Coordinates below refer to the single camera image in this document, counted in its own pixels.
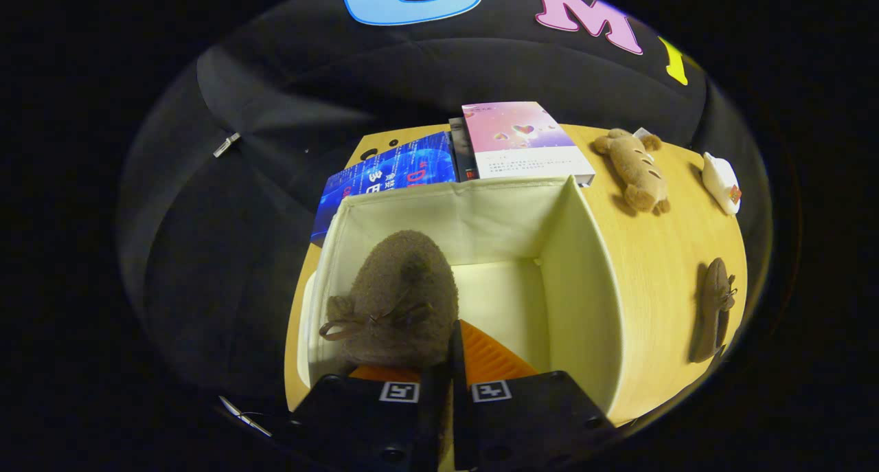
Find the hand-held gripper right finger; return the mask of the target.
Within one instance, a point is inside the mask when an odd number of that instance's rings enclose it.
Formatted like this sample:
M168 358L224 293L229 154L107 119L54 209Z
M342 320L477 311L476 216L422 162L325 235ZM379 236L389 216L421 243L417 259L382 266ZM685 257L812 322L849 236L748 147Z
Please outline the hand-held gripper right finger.
M615 440L615 426L565 371L470 382L459 319L450 339L453 468L562 471Z

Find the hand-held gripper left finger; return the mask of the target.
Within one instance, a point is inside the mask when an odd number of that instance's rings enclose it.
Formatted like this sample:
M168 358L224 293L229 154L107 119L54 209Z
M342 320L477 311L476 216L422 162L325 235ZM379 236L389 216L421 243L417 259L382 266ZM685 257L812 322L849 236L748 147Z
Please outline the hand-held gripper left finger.
M447 363L418 382L326 374L289 413L285 450L306 471L437 471L451 390Z

